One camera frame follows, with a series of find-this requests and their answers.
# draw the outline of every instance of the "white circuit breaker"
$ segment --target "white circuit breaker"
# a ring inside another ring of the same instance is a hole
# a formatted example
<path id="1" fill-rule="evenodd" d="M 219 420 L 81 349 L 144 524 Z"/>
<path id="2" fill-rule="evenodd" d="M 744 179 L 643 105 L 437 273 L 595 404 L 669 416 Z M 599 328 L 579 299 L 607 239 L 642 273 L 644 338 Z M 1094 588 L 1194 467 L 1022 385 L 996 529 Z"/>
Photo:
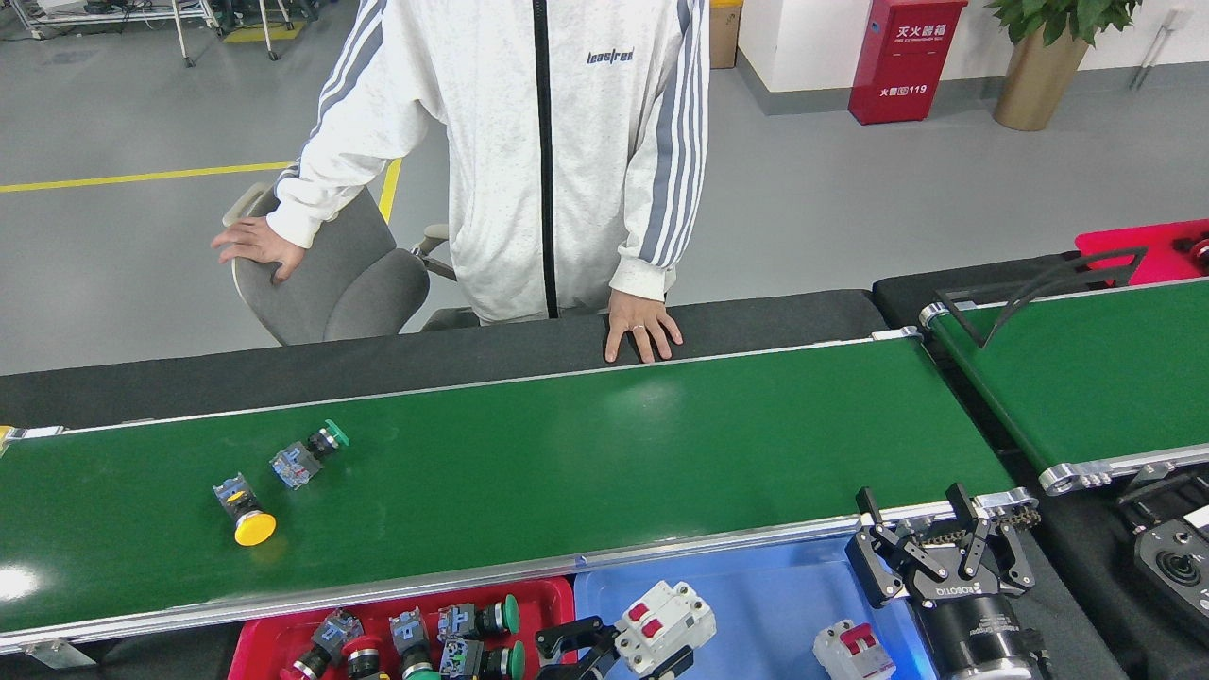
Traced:
<path id="1" fill-rule="evenodd" d="M 832 680 L 890 680 L 895 662 L 868 623 L 845 618 L 815 636 L 815 658 Z"/>
<path id="2" fill-rule="evenodd" d="M 713 610 L 683 581 L 655 583 L 614 624 L 614 645 L 640 678 L 675 680 L 684 647 L 695 650 L 718 632 Z"/>

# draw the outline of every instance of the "red fire extinguisher box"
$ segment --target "red fire extinguisher box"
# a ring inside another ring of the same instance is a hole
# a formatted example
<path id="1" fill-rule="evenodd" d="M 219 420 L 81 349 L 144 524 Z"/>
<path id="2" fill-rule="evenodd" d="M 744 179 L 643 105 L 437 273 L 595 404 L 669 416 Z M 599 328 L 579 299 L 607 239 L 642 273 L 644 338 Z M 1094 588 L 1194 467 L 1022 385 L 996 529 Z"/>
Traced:
<path id="1" fill-rule="evenodd" d="M 848 110 L 861 125 L 927 117 L 967 0 L 873 0 Z"/>

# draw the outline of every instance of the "white wall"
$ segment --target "white wall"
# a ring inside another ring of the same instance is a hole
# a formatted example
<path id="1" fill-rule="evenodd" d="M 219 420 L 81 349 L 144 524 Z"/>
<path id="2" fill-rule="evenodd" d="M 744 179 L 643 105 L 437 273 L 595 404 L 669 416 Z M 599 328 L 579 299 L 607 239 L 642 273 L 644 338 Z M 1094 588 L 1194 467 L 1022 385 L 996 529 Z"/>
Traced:
<path id="1" fill-rule="evenodd" d="M 1001 76 L 1012 56 L 1007 33 L 971 0 L 962 11 L 942 79 Z M 1135 67 L 1173 7 L 1192 10 L 1192 21 L 1172 35 L 1159 63 L 1209 62 L 1209 6 L 1201 0 L 1146 0 L 1133 27 L 1109 29 L 1097 39 L 1081 69 Z M 869 16 L 869 0 L 746 0 L 739 47 L 770 92 L 849 87 Z"/>

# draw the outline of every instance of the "black zipper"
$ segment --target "black zipper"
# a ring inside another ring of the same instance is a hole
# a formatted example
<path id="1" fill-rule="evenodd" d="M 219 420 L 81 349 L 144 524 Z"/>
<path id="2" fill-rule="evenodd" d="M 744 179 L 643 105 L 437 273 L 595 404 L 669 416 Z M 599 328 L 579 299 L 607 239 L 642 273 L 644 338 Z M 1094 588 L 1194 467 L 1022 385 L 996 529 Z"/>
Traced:
<path id="1" fill-rule="evenodd" d="M 550 129 L 550 36 L 545 0 L 533 0 L 533 51 L 537 56 L 537 120 L 542 132 L 542 266 L 545 272 L 545 309 L 559 318 L 554 282 L 554 133 Z"/>

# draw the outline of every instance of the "white zip-up jacket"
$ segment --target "white zip-up jacket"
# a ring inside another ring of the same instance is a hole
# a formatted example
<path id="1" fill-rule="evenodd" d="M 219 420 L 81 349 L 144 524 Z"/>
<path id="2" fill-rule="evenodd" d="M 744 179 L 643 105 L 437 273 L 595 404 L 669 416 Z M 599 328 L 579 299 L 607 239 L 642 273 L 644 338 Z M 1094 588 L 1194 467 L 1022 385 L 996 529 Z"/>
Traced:
<path id="1" fill-rule="evenodd" d="M 611 287 L 663 300 L 701 194 L 707 39 L 705 0 L 363 0 L 268 224 L 310 247 L 432 116 L 449 134 L 452 264 L 480 318 L 600 310 Z"/>

